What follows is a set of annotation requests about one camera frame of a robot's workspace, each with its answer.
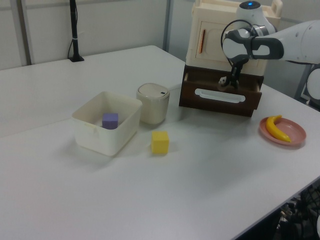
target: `pink plate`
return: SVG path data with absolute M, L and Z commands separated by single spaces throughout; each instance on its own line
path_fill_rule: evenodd
M 275 125 L 277 126 L 278 129 L 280 129 L 282 132 L 286 133 L 290 137 L 291 142 L 278 140 L 268 132 L 266 128 L 266 121 L 267 121 L 267 117 L 265 117 L 260 121 L 260 126 L 259 126 L 260 130 L 264 136 L 266 136 L 268 139 L 270 139 L 271 141 L 277 144 L 291 145 L 291 146 L 299 145 L 303 143 L 307 137 L 305 130 L 300 125 L 298 125 L 297 123 L 289 119 L 280 118 L 275 122 Z

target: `yellow banana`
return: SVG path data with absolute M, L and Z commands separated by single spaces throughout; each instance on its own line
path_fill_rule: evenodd
M 290 143 L 290 137 L 275 125 L 275 121 L 280 118 L 282 118 L 281 115 L 268 117 L 265 123 L 265 127 L 274 138 Z

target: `drawer handle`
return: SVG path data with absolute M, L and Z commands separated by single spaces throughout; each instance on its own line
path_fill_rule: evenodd
M 205 34 L 206 34 L 206 30 L 203 29 L 203 30 L 202 30 L 202 35 L 201 35 L 200 47 L 199 47 L 199 54 L 202 53 L 202 50 L 203 50 L 203 48 L 204 48 Z
M 233 104 L 238 104 L 246 100 L 246 97 L 243 95 L 237 95 L 237 94 L 220 92 L 220 91 L 212 91 L 212 90 L 206 90 L 206 89 L 200 89 L 200 88 L 197 88 L 194 91 L 194 93 L 204 99 L 217 100 L 217 101 L 228 102 Z

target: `wooden drawer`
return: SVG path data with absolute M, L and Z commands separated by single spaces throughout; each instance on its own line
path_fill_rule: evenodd
M 258 108 L 263 76 L 241 74 L 239 88 L 220 91 L 220 78 L 230 72 L 185 66 L 179 106 L 251 117 Z

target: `white wall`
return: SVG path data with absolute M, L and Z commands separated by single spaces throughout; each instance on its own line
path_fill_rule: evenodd
M 188 51 L 194 2 L 194 0 L 172 0 L 170 5 L 167 51 L 183 61 L 186 60 Z M 272 0 L 258 2 L 270 6 Z M 282 20 L 278 30 L 300 22 L 320 19 L 320 0 L 282 0 L 282 2 Z M 263 83 L 293 98 L 304 69 L 305 66 L 290 62 L 269 61 Z
M 72 39 L 69 0 L 26 0 L 33 64 L 67 58 Z M 81 56 L 155 45 L 163 48 L 166 0 L 77 0 Z
M 10 0 L 0 1 L 0 70 L 26 64 L 22 38 L 18 32 L 19 19 L 14 18 L 13 14 Z

